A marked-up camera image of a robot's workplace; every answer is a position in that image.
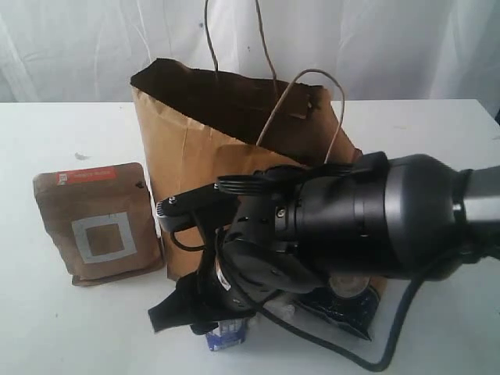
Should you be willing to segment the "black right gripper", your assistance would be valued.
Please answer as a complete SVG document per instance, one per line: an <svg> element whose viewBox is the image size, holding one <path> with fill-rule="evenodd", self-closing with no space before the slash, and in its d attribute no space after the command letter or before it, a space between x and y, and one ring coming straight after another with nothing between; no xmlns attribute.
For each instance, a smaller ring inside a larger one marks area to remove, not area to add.
<svg viewBox="0 0 500 375"><path fill-rule="evenodd" d="M301 186L316 169L278 165L251 174L216 178L232 213L223 223L202 226L208 249L197 273L176 282L173 292L148 310L154 332L190 326L195 335L219 327L215 310L246 313L250 298L263 303L279 291L305 294L316 288L316 271L301 254L295 211Z"/></svg>

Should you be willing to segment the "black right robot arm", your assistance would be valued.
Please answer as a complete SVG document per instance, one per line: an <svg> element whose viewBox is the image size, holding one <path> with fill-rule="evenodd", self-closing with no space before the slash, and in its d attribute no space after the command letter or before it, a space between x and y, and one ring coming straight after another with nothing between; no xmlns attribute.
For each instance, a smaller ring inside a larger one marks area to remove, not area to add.
<svg viewBox="0 0 500 375"><path fill-rule="evenodd" d="M334 273L441 280L499 255L498 167L456 171L422 154L220 176L156 210L165 232L202 238L197 270L148 312L157 332L204 334Z"/></svg>

